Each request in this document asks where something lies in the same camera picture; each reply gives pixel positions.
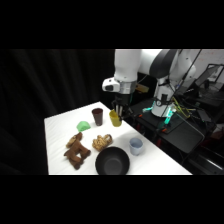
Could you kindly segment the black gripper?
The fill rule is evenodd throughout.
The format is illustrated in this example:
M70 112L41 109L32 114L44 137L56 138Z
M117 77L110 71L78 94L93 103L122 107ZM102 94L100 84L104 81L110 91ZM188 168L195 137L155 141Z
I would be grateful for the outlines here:
M115 94L115 99L112 101L112 105L116 114L118 114L119 118L122 119L123 107L129 106L131 103L131 94Z

